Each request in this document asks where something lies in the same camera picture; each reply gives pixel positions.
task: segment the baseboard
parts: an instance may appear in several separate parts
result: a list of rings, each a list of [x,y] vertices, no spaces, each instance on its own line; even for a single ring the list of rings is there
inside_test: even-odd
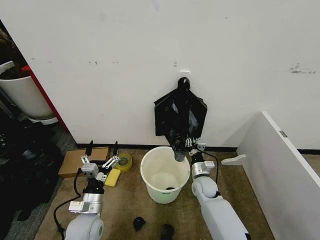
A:
[[[320,149],[298,149],[301,154],[320,155]]]
[[[89,146],[88,143],[78,143],[77,147],[79,149],[85,149]],[[161,147],[163,145],[142,145],[142,144],[118,144],[118,148],[120,149],[154,149],[156,147]],[[97,147],[109,147],[113,148],[114,144],[93,144],[94,148]],[[210,152],[235,152],[237,150],[236,147],[225,147],[225,146],[207,146],[205,148],[206,151]]]
[[[85,149],[89,146],[88,143],[77,143],[77,147],[79,149]],[[160,147],[163,145],[143,145],[143,144],[118,144],[120,149],[154,149],[156,147]],[[93,144],[93,147],[109,147],[113,148],[114,144]],[[206,151],[209,152],[228,152],[232,153],[237,150],[237,147],[228,147],[228,146],[207,146],[205,148]],[[309,154],[309,155],[320,155],[320,149],[298,149],[301,154]]]

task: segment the white wall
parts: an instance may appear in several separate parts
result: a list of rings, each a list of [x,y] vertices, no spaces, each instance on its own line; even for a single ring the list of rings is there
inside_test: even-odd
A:
[[[317,0],[0,0],[0,17],[78,143],[166,144],[155,136],[153,101],[189,69],[191,90],[208,105],[209,146],[237,147],[267,110],[297,148],[320,149],[319,8]]]

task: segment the black cable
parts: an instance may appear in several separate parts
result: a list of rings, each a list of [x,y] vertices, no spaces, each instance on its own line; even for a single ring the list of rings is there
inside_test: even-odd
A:
[[[198,149],[198,148],[197,148],[197,150],[198,150],[199,152],[203,153],[203,154],[207,154],[207,155],[213,157],[213,158],[216,160],[215,183],[218,185],[219,161],[218,161],[217,157],[216,157],[215,155],[212,155],[212,154],[210,154],[210,153],[207,153],[207,152],[205,152],[205,151],[202,151],[202,150],[200,150],[200,149]]]
[[[80,193],[78,192],[78,190],[77,190],[77,178],[78,178],[78,176],[79,176],[80,174],[81,174],[81,168],[78,168],[78,171],[76,172],[76,175],[75,175],[74,181],[73,181],[73,189],[74,189],[75,194],[77,194],[77,196],[74,197],[74,198],[72,198],[72,199],[70,199],[70,200],[68,200],[68,201],[65,201],[65,202],[61,203],[61,204],[60,204],[59,206],[57,206],[57,207],[55,208],[55,210],[53,211],[53,219],[54,219],[54,222],[55,222],[55,224],[56,224],[56,226],[57,226],[57,228],[58,228],[58,232],[61,234],[61,239],[62,239],[62,240],[65,240],[65,235],[64,235],[65,229],[60,225],[60,223],[59,223],[59,221],[58,221],[58,219],[57,219],[57,216],[56,216],[57,210],[58,210],[59,208],[61,208],[63,205],[65,205],[65,204],[67,204],[67,203],[70,203],[71,201],[77,200],[78,198],[81,197],[81,194],[80,194]]]

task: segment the yellow sponge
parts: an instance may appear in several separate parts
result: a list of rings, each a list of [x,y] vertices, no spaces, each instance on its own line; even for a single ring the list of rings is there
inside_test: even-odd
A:
[[[119,169],[113,168],[108,177],[105,180],[105,185],[110,187],[115,187],[120,176],[121,171]]]

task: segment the red object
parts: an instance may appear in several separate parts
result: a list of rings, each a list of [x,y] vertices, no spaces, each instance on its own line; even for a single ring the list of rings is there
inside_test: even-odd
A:
[[[23,72],[28,72],[30,74],[30,77],[33,79],[35,85],[38,87],[40,93],[42,94],[42,96],[44,97],[46,103],[49,105],[50,109],[52,110],[53,114],[56,116],[56,118],[58,119],[60,125],[64,128],[64,130],[69,133],[69,130],[65,124],[65,122],[62,120],[60,114],[58,113],[57,109],[55,108],[55,106],[53,105],[53,103],[51,102],[50,98],[48,97],[48,95],[46,94],[44,88],[41,86],[40,82],[38,81],[37,77],[35,76],[34,72],[31,70],[29,65],[25,65],[23,68],[21,68],[21,71]]]

